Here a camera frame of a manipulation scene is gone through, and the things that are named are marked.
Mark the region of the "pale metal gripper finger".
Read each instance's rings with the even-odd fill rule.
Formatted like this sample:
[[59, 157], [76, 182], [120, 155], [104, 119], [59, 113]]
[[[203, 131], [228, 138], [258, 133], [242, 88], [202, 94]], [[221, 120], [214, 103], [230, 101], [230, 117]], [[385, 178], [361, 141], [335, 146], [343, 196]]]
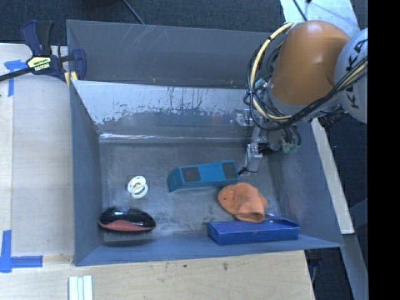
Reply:
[[259, 146], [256, 142], [247, 145], [246, 148], [246, 169], [250, 173], [258, 172], [259, 165], [263, 154], [259, 151]]
[[237, 109], [234, 111], [234, 122], [238, 126], [250, 128], [254, 126], [254, 119], [249, 109]]

